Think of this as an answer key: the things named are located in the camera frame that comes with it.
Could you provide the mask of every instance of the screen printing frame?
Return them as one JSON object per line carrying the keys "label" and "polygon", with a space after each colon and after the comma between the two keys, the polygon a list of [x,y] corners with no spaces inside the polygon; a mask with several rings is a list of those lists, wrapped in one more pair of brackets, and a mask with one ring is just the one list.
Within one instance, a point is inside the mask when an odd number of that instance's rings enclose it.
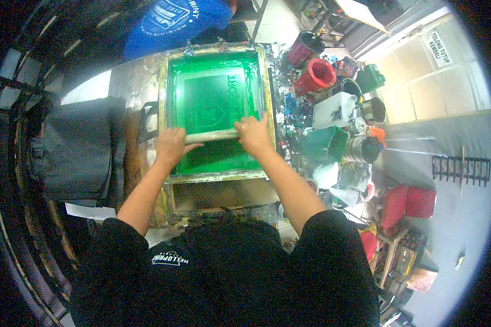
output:
{"label": "screen printing frame", "polygon": [[[219,53],[218,48],[194,50],[193,56],[204,56]],[[229,47],[226,53],[229,52],[250,52],[245,46]],[[258,54],[259,72],[261,75],[261,89],[265,99],[265,111],[260,111],[262,114],[268,115],[268,131],[271,138],[272,146],[275,147],[275,127],[273,120],[273,105],[271,101],[271,87],[268,75],[268,67],[265,59],[265,50],[262,46],[256,46],[255,52]],[[166,129],[171,126],[171,121],[168,119],[167,112],[167,81],[169,73],[169,65],[173,60],[183,57],[183,53],[175,53],[168,55],[161,63],[160,76],[158,82],[158,130]],[[182,183],[203,183],[207,181],[223,181],[223,180],[247,180],[250,178],[266,178],[266,174],[262,169],[239,169],[225,172],[214,173],[199,173],[189,175],[173,175],[171,174],[165,180],[165,184],[182,184]]]}

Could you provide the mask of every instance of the person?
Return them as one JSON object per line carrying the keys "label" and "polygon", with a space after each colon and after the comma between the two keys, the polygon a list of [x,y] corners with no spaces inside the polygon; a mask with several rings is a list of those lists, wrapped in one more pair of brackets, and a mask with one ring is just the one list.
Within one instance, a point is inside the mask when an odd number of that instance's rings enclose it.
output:
{"label": "person", "polygon": [[187,40],[210,27],[224,29],[237,0],[159,0],[129,35],[124,61],[185,47]]}
{"label": "person", "polygon": [[77,326],[377,326],[378,297],[360,236],[271,145],[267,115],[235,122],[300,240],[288,254],[261,221],[212,222],[148,249],[144,235],[171,169],[202,144],[160,131],[157,157],[117,218],[106,219],[73,285]]}

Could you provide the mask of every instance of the green ink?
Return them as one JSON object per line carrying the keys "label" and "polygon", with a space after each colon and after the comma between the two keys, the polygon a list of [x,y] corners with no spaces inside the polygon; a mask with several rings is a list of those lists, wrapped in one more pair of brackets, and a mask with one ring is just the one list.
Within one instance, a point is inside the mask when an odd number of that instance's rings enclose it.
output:
{"label": "green ink", "polygon": [[[187,134],[233,128],[244,116],[264,110],[258,54],[193,56],[170,62],[167,120]],[[188,153],[173,174],[261,169],[237,140],[207,142]]]}

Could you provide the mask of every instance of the dark red bucket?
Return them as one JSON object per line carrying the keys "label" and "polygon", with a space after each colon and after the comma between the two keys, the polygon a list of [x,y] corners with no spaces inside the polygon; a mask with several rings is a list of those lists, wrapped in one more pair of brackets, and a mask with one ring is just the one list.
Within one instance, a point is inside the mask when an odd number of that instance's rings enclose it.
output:
{"label": "dark red bucket", "polygon": [[304,95],[309,91],[331,87],[336,81],[334,68],[323,59],[313,58],[307,63],[307,71],[293,83],[293,87],[296,94]]}
{"label": "dark red bucket", "polygon": [[314,38],[314,33],[302,31],[298,35],[286,56],[288,63],[295,68],[302,68],[304,62],[313,57],[315,53],[322,53],[325,49],[324,42],[320,38]]}

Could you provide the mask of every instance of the black t-shirt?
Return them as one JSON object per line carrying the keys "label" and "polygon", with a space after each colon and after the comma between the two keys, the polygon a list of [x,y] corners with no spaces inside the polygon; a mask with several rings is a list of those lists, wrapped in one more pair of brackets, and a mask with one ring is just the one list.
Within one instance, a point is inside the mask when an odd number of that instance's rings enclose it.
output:
{"label": "black t-shirt", "polygon": [[148,249],[106,219],[74,284],[77,326],[378,326],[376,286],[356,227],[311,217],[291,254],[258,222],[211,223]]}

